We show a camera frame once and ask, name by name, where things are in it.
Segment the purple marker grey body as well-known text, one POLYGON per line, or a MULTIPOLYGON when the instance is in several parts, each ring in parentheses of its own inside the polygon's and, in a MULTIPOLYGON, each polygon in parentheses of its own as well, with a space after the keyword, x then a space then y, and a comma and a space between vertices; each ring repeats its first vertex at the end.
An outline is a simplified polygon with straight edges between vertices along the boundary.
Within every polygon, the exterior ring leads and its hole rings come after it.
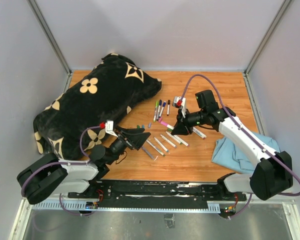
POLYGON ((148 155, 148 157, 155 160, 155 157, 144 146, 142 146, 141 149, 148 155))

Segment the magenta cap marker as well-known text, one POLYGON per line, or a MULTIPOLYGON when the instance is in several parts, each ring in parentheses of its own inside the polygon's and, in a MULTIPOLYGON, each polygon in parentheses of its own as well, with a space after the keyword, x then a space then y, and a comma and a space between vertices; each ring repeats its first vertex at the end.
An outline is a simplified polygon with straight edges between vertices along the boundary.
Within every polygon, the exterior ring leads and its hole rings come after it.
POLYGON ((195 134, 197 134, 197 135, 198 135, 200 138, 202 138, 202 139, 206 139, 206 138, 207 138, 207 136, 206 136, 203 132, 201 132, 200 130, 198 130, 198 129, 195 128, 195 127, 193 127, 192 131, 193 131, 195 134))

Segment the pink cap marker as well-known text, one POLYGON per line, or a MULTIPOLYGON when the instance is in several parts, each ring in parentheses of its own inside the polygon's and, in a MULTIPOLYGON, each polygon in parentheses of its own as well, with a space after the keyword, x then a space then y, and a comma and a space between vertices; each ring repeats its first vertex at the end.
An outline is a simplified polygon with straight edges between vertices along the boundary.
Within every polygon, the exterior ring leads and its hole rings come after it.
POLYGON ((175 135, 175 138, 178 139, 186 147, 189 146, 189 144, 185 140, 183 140, 182 138, 180 138, 179 136, 175 135))

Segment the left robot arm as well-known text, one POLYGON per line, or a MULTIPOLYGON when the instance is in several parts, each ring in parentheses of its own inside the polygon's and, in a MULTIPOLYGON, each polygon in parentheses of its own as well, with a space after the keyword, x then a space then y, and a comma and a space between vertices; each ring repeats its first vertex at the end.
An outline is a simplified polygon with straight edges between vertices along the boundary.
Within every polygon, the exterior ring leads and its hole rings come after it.
POLYGON ((93 197, 97 193, 94 181, 101 180, 109 172, 108 166, 126 149, 139 150, 151 135, 144 128, 113 127, 111 121, 90 129, 105 131, 116 139, 109 147, 94 146, 87 160, 66 160, 59 153, 45 154, 17 175, 21 195, 31 205, 59 194, 78 193, 86 198, 93 197))

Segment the light blue marker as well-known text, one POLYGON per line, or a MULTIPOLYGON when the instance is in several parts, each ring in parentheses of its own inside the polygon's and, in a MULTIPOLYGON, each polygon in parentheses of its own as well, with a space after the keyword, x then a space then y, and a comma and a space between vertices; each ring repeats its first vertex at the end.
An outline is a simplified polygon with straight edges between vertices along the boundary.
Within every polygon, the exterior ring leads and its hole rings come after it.
POLYGON ((169 152, 169 150, 163 145, 163 143, 161 143, 156 137, 154 137, 154 140, 160 145, 160 147, 165 151, 165 152, 169 152))

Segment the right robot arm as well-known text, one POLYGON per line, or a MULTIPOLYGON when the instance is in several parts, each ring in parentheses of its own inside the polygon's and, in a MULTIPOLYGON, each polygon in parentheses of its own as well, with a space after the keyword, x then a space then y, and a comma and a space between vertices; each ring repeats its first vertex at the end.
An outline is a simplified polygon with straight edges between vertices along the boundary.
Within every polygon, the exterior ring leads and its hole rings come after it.
POLYGON ((254 166, 251 174, 229 173, 217 180, 217 196, 230 199, 236 192, 255 194, 261 200, 280 194, 293 186, 292 158, 258 139, 228 107, 221 108, 211 90, 195 95, 197 112, 189 112, 186 101, 176 96, 172 105, 178 109, 172 135, 190 135, 196 126, 208 125, 238 147, 254 166))

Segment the green cap white marker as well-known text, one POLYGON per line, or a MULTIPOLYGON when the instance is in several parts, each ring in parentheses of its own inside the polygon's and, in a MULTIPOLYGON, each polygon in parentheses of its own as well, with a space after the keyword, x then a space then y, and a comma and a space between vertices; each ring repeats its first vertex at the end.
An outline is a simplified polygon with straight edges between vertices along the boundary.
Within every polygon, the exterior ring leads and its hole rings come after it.
POLYGON ((183 143, 177 139, 175 136, 171 135, 168 131, 165 132, 170 138, 172 138, 174 141, 176 141, 178 144, 182 145, 183 143))

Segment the lavender cap marker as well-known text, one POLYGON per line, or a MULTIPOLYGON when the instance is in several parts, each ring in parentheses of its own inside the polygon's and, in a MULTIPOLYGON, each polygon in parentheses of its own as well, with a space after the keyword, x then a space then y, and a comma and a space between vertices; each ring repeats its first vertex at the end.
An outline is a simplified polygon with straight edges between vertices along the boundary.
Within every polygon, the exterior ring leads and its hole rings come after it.
POLYGON ((164 135, 160 134, 160 136, 161 136, 168 144, 170 144, 173 148, 177 148, 177 146, 176 146, 172 141, 170 141, 168 138, 166 138, 164 135))

